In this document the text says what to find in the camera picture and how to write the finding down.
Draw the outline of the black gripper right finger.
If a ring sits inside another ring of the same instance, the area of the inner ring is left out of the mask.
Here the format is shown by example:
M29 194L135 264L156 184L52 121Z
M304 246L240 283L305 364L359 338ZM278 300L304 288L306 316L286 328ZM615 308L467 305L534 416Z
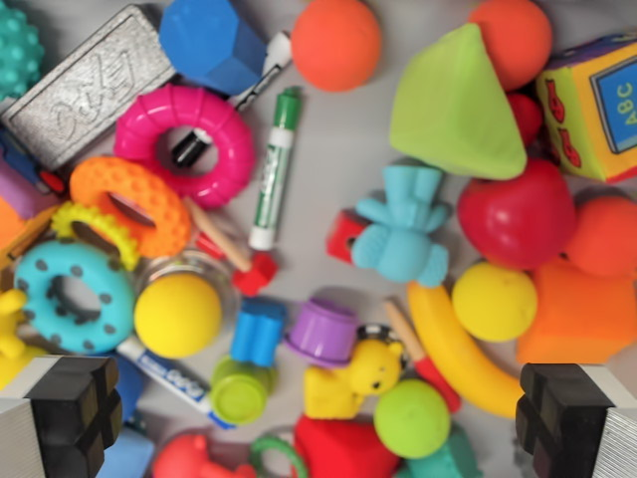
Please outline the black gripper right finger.
M518 443L535 477L634 477L636 395L606 366L527 363Z

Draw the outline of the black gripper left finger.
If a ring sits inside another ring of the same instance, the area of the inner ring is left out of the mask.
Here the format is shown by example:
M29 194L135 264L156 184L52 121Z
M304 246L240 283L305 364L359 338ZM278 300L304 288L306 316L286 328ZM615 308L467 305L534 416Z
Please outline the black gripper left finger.
M95 477L122 427L106 357L34 358L1 390L3 477Z

